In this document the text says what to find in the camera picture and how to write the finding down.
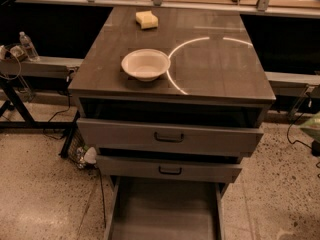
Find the green jalapeno chip bag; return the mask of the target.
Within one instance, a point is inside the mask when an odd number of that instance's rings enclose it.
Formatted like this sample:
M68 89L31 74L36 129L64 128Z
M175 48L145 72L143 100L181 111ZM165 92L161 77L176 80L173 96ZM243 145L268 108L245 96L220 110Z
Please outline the green jalapeno chip bag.
M299 128L308 136L320 143L320 112L302 123Z

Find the clear plastic water bottle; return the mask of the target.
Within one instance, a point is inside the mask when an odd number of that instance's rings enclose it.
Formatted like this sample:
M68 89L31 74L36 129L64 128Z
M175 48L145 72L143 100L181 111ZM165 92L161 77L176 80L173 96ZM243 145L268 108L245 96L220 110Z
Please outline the clear plastic water bottle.
M40 57L35 49L35 46L31 40L31 38L26 35L24 32L19 33L20 43L28 56L30 61L39 61Z

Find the white paper bowl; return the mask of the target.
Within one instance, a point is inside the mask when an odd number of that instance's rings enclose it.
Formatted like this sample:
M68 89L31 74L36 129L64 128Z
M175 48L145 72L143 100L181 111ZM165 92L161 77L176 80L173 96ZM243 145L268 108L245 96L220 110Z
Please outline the white paper bowl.
M155 49L139 49L127 54L121 61L122 69L137 80L149 82L168 71L169 57Z

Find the black framed side table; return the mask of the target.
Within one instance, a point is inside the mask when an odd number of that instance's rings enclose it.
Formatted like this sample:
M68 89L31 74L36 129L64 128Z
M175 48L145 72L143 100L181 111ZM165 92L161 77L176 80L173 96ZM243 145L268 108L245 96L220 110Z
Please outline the black framed side table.
M0 62L0 88L1 93L5 95L5 100L1 105L0 115L3 115L6 110L15 110L22 120L1 121L0 128L41 130L43 134L46 134L47 130L62 130L66 140L59 156L67 158L72 135L76 130L76 121L80 114L76 111L72 121L54 121L54 117L71 108L68 86L81 63L81 59L46 56L42 56L36 62L28 59L23 61L19 59L2 60ZM55 112L50 119L37 121L25 103L37 100L38 92L43 92L41 99L44 103L48 103L54 95L66 97L67 109Z

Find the grey open bottom drawer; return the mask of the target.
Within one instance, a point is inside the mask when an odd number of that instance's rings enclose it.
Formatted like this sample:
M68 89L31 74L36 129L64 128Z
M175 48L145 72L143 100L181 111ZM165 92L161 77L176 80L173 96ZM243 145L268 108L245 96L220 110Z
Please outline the grey open bottom drawer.
M119 177L104 240L225 240L219 186Z

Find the grey top drawer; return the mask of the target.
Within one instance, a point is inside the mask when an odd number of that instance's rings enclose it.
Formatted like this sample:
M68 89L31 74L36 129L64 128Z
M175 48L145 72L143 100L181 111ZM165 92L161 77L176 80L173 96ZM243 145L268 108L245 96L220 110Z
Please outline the grey top drawer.
M85 143L97 148L196 155L249 156L261 129L203 127L80 118Z

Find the yellow sponge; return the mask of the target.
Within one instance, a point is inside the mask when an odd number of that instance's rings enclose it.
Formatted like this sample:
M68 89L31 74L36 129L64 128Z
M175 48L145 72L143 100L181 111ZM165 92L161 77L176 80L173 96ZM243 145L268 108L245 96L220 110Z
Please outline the yellow sponge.
M136 22L142 30L158 27L158 18L151 11L137 12Z

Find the grey drawer cabinet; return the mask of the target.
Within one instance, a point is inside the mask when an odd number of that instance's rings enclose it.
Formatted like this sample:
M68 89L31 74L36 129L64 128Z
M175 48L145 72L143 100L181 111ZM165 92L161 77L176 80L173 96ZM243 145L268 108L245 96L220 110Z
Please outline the grey drawer cabinet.
M276 100L237 12L153 8L159 25L142 30L138 7L115 7L69 85L75 99L124 98L255 108L261 123ZM128 76L122 59L139 49L167 54L152 82Z

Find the grey middle drawer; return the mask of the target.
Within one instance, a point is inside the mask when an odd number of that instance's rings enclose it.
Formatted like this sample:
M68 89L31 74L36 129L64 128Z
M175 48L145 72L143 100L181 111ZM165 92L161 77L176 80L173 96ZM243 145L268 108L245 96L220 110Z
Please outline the grey middle drawer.
M159 159L99 156L97 165L104 175L233 183L242 167L237 164L200 163Z

